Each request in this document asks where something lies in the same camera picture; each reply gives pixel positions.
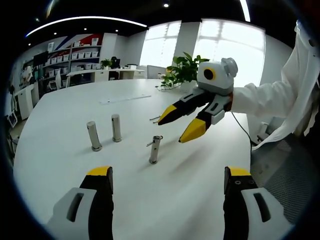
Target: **window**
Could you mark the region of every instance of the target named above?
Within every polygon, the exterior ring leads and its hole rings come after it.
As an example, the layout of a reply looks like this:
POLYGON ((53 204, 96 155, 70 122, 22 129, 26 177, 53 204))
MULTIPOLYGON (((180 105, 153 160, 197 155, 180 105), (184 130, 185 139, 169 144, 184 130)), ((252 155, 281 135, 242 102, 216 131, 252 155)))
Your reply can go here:
POLYGON ((228 20, 203 19, 193 57, 220 61, 233 58, 238 65, 235 87, 260 83, 265 58, 265 31, 258 27, 228 20))
POLYGON ((166 68, 172 64, 181 21, 152 26, 145 34, 140 65, 166 68))

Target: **computer monitor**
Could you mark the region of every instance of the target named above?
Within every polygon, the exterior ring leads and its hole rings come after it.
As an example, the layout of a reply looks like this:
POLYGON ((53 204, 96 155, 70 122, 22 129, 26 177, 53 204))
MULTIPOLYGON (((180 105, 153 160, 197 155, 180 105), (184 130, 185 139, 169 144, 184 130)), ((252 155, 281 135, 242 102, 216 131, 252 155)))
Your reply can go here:
POLYGON ((48 55, 49 52, 45 51, 43 53, 33 56, 33 66, 36 67, 41 64, 45 64, 48 61, 48 55))
POLYGON ((112 69, 120 68, 120 59, 112 59, 111 61, 112 61, 112 65, 111 65, 112 69))

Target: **cable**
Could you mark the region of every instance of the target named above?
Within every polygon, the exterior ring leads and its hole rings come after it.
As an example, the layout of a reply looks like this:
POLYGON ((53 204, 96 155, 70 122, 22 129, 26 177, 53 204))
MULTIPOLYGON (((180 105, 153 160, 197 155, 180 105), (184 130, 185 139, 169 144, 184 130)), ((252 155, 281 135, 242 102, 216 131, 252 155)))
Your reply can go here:
POLYGON ((234 115, 233 112, 231 112, 232 116, 234 117, 234 119, 236 120, 236 122, 239 124, 240 128, 242 128, 242 130, 245 132, 245 134, 248 136, 249 140, 250 140, 250 156, 251 156, 251 153, 252 153, 252 146, 256 145, 254 141, 251 140, 251 137, 249 135, 249 133, 241 126, 240 122, 238 121, 238 119, 236 118, 236 116, 234 115))

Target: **metal rod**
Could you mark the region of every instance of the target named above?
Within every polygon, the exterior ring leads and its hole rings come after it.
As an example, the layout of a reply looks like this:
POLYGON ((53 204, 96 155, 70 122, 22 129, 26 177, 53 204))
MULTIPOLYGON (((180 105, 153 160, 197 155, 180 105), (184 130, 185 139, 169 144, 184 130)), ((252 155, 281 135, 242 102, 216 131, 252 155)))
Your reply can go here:
POLYGON ((116 143, 121 141, 121 131, 120 131, 120 116, 119 114, 113 114, 111 116, 112 120, 112 140, 116 143))
POLYGON ((156 116, 156 117, 154 117, 154 118, 151 118, 151 119, 149 119, 150 121, 151 120, 155 120, 155 119, 158 119, 158 118, 160 118, 161 116, 159 115, 159 116, 156 116))
POLYGON ((100 151, 102 149, 102 145, 101 145, 99 138, 98 138, 96 123, 94 121, 90 121, 86 124, 86 127, 89 132, 89 137, 90 137, 91 144, 92 144, 92 147, 91 147, 92 150, 95 152, 100 151))
POLYGON ((158 162, 158 150, 160 146, 160 140, 162 139, 162 136, 154 136, 152 140, 152 146, 151 146, 151 153, 149 162, 151 164, 156 164, 158 162))

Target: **led strip light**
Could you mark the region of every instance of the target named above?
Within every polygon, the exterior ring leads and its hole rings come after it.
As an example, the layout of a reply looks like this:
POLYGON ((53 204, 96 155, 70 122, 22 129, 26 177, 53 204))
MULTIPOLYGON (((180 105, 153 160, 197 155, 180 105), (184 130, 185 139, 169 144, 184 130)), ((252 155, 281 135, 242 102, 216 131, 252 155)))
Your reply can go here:
POLYGON ((129 23, 129 24, 135 24, 141 27, 146 28, 147 25, 142 24, 142 23, 138 23, 135 21, 129 21, 129 20, 125 20, 125 19, 121 19, 121 18, 116 18, 116 17, 108 17, 108 16, 75 16, 75 17, 69 17, 69 18, 64 18, 64 19, 60 19, 57 21, 53 21, 53 22, 49 22, 45 25, 42 25, 34 30, 32 30, 31 32, 29 32, 27 35, 25 35, 25 37, 28 37, 29 35, 35 33, 36 31, 43 29, 45 27, 48 27, 50 25, 53 24, 57 24, 57 23, 61 23, 61 22, 65 22, 65 21, 70 21, 70 20, 77 20, 77 19, 103 19, 103 20, 114 20, 114 21, 120 21, 120 22, 125 22, 125 23, 129 23))

